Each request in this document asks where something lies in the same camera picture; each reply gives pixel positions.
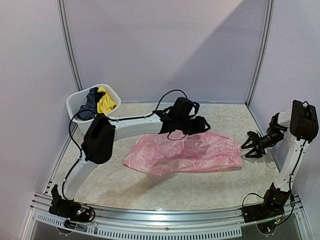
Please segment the pink patterned shorts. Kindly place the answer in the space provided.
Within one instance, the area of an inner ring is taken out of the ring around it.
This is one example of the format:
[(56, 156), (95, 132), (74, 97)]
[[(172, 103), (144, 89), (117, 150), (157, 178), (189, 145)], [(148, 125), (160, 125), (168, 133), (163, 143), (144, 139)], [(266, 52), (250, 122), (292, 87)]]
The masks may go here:
[(171, 173), (213, 173), (239, 169), (241, 146), (233, 138), (211, 131), (185, 136), (172, 134), (139, 136), (123, 164), (135, 171), (161, 177)]

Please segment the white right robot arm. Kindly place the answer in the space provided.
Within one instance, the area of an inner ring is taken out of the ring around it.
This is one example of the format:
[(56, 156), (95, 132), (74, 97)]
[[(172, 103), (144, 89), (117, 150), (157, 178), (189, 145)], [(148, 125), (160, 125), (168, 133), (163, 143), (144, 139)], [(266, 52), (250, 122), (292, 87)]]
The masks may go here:
[(307, 101), (294, 100), (291, 109), (272, 116), (266, 135), (248, 131), (247, 140), (241, 149), (249, 149), (246, 158), (259, 159), (287, 137), (289, 149), (278, 177), (272, 182), (263, 197), (258, 213), (269, 218), (282, 208), (292, 194), (293, 182), (306, 151), (319, 132), (316, 107)]

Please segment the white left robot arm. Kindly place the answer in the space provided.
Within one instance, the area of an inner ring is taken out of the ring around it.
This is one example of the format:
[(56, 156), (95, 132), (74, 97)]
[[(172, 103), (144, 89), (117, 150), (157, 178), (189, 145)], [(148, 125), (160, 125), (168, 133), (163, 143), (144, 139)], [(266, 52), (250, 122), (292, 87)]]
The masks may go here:
[(155, 110), (147, 116), (113, 119), (97, 115), (80, 147), (80, 156), (67, 172), (61, 185), (54, 185), (51, 195), (59, 198), (55, 209), (63, 216), (74, 213), (72, 201), (80, 186), (99, 165), (112, 158), (114, 142), (145, 134), (171, 134), (181, 131), (184, 136), (205, 133), (211, 126), (203, 116)]

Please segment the white plastic laundry basket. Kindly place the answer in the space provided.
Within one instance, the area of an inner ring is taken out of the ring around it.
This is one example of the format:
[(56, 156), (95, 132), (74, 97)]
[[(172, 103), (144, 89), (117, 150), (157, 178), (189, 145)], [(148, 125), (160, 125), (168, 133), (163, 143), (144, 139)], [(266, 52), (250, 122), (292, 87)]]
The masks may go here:
[[(67, 112), (68, 112), (68, 115), (69, 115), (70, 119), (78, 112), (80, 107), (86, 103), (86, 101), (87, 101), (86, 96), (90, 92), (90, 89), (91, 88), (95, 88), (95, 87), (99, 88), (101, 86), (103, 86), (105, 88), (106, 93), (109, 95), (111, 100), (114, 101), (115, 104), (116, 104), (116, 107), (110, 113), (108, 113), (108, 115), (110, 115), (111, 113), (113, 113), (114, 111), (116, 111), (120, 107), (120, 105), (122, 103), (122, 100), (118, 96), (118, 94), (112, 89), (112, 87), (110, 85), (108, 85), (108, 84), (105, 84), (105, 83), (99, 83), (99, 84), (93, 85), (93, 86), (91, 86), (89, 88), (86, 88), (84, 90), (75, 92), (75, 93), (71, 94), (66, 99), (65, 104), (66, 104), (66, 109), (67, 109)], [(80, 131), (82, 132), (83, 135), (86, 134), (86, 132), (89, 129), (92, 121), (93, 121), (93, 119), (90, 119), (90, 120), (79, 120), (76, 117), (72, 120), (73, 123), (77, 124), (77, 126), (79, 127), (79, 129), (80, 129)]]

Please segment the yellow garment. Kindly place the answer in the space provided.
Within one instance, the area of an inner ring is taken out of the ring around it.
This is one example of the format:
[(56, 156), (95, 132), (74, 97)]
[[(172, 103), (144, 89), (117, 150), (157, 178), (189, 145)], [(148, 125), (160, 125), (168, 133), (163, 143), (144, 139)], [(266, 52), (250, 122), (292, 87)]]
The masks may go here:
[(100, 97), (99, 101), (97, 102), (98, 113), (106, 115), (117, 107), (117, 104), (110, 98), (107, 90), (103, 86), (98, 88), (97, 94)]

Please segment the dark blue garment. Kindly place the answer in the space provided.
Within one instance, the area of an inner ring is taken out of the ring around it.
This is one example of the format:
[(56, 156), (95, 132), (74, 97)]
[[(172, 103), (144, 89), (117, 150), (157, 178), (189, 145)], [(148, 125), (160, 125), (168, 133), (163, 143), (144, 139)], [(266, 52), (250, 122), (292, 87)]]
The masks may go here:
[(89, 90), (89, 93), (86, 95), (86, 102), (84, 105), (81, 105), (76, 117), (81, 121), (88, 121), (95, 118), (97, 113), (97, 104), (98, 104), (98, 87), (93, 87)]

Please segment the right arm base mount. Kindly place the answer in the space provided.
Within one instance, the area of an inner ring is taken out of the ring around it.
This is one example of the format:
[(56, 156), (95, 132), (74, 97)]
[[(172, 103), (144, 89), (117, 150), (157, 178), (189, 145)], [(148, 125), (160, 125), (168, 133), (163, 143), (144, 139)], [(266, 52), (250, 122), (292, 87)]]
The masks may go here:
[[(262, 203), (245, 205), (246, 198), (256, 196), (263, 200)], [(285, 215), (285, 204), (287, 200), (295, 200), (291, 189), (283, 191), (279, 187), (276, 188), (274, 183), (265, 192), (264, 196), (260, 196), (255, 192), (248, 193), (241, 203), (241, 213), (245, 223), (251, 223), (261, 220), (267, 220), (276, 216), (283, 217)]]

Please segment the aluminium front rail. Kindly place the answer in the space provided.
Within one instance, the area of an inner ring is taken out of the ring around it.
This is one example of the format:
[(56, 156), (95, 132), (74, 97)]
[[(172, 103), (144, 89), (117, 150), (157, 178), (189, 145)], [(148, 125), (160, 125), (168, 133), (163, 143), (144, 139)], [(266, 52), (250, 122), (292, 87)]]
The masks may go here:
[(35, 194), (30, 204), (24, 240), (311, 240), (301, 201), (285, 205), (285, 223), (271, 227), (269, 219), (245, 222), (240, 207), (207, 210), (132, 210), (95, 206), (90, 223), (73, 223), (49, 213), (51, 197)]

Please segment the right aluminium frame post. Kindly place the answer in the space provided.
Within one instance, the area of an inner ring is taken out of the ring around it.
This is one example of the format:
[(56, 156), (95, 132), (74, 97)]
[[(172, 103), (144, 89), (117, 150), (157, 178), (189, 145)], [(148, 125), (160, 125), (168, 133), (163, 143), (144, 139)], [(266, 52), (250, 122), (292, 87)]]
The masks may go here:
[(274, 0), (268, 0), (267, 1), (267, 7), (266, 7), (266, 12), (265, 12), (265, 18), (264, 18), (264, 23), (263, 23), (263, 28), (262, 28), (262, 35), (261, 35), (261, 41), (260, 41), (260, 46), (259, 46), (259, 51), (258, 51), (258, 59), (257, 63), (254, 69), (253, 73), (253, 79), (246, 97), (245, 105), (249, 108), (252, 101), (253, 97), (256, 91), (256, 87), (258, 84), (259, 76), (262, 70), (266, 50), (267, 50), (267, 45), (268, 45), (268, 39), (270, 36), (270, 30), (271, 30), (271, 25), (272, 25), (272, 18), (273, 18), (273, 12), (274, 12), (274, 5), (275, 1)]

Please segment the aluminium frame post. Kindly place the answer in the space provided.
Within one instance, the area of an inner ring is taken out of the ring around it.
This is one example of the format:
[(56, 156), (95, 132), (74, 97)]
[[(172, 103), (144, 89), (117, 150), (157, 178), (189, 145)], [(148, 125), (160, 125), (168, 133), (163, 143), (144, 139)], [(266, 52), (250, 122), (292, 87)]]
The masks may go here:
[(58, 6), (58, 12), (60, 17), (60, 24), (61, 24), (61, 30), (62, 35), (64, 39), (64, 44), (66, 48), (66, 53), (71, 69), (71, 73), (73, 76), (73, 80), (75, 83), (75, 87), (77, 91), (83, 90), (83, 85), (80, 79), (80, 74), (78, 71), (76, 58), (74, 54), (74, 49), (72, 45), (72, 39), (70, 35), (69, 25), (68, 25), (68, 18), (67, 18), (67, 9), (66, 9), (66, 1), (65, 0), (57, 0), (57, 6)]
[(268, 0), (267, 1), (267, 7), (266, 7), (266, 12), (265, 12), (265, 18), (264, 18), (264, 23), (263, 23), (263, 28), (262, 28), (262, 35), (261, 35), (261, 41), (260, 41), (260, 46), (259, 46), (259, 51), (258, 51), (258, 59), (257, 63), (254, 69), (253, 73), (253, 79), (246, 97), (245, 105), (249, 108), (252, 101), (253, 97), (256, 91), (256, 87), (258, 84), (259, 76), (262, 70), (266, 50), (267, 50), (267, 45), (268, 45), (268, 39), (270, 36), (270, 30), (271, 30), (271, 25), (272, 25), (272, 18), (273, 18), (273, 12), (274, 12), (274, 5), (275, 1), (274, 0)]

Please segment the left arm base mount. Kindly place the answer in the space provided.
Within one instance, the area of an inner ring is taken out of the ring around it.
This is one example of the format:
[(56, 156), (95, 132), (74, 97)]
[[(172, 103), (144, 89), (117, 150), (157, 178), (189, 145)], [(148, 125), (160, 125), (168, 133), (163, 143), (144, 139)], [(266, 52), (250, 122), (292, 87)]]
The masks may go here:
[(91, 206), (63, 199), (57, 184), (53, 186), (51, 195), (52, 201), (48, 210), (50, 214), (79, 223), (90, 223), (96, 218), (96, 212)]

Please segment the left aluminium frame post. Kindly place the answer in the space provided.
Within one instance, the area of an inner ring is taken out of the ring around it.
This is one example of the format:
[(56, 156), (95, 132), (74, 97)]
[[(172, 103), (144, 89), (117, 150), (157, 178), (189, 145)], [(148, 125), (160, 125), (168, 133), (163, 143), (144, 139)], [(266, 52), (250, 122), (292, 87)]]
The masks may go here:
[(75, 83), (75, 87), (77, 91), (83, 90), (83, 85), (80, 79), (80, 74), (78, 71), (76, 58), (74, 54), (74, 49), (72, 45), (72, 39), (70, 35), (69, 25), (68, 25), (68, 18), (67, 18), (67, 9), (66, 9), (66, 1), (65, 0), (57, 0), (57, 6), (58, 6), (58, 12), (60, 17), (60, 24), (61, 24), (61, 30), (62, 35), (64, 39), (64, 44), (66, 48), (66, 53), (71, 69), (71, 73), (73, 76), (73, 80)]

